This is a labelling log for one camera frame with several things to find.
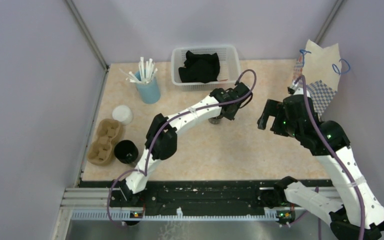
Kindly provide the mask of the dark printed coffee cup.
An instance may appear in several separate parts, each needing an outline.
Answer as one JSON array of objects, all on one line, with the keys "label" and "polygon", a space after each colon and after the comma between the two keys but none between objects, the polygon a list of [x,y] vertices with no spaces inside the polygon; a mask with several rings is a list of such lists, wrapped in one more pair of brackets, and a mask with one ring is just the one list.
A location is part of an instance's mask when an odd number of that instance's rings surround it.
[{"label": "dark printed coffee cup", "polygon": [[217,116],[217,117],[212,117],[212,118],[209,118],[208,121],[213,124],[213,125],[218,125],[221,123],[223,117],[222,116]]}]

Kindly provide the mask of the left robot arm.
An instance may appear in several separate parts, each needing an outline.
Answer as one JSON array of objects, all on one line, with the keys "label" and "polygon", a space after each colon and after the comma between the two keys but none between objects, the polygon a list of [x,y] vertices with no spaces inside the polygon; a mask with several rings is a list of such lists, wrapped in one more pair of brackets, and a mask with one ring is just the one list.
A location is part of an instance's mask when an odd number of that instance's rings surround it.
[{"label": "left robot arm", "polygon": [[234,120],[242,103],[250,98],[252,91],[252,87],[239,82],[234,88],[214,89],[200,102],[178,113],[168,116],[157,114],[148,129],[144,150],[137,164],[113,183],[120,190],[121,200],[129,207],[136,206],[151,173],[162,161],[176,153],[180,135],[210,119]]}]

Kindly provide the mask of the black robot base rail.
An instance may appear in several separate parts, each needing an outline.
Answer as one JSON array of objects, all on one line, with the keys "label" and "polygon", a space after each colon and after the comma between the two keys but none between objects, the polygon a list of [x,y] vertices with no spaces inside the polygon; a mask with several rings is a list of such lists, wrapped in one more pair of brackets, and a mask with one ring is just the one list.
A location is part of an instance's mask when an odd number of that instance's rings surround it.
[{"label": "black robot base rail", "polygon": [[128,193],[112,181],[80,181],[80,188],[104,189],[109,212],[103,217],[133,226],[140,221],[273,221],[293,224],[308,212],[277,202],[276,180],[149,181],[143,191]]}]

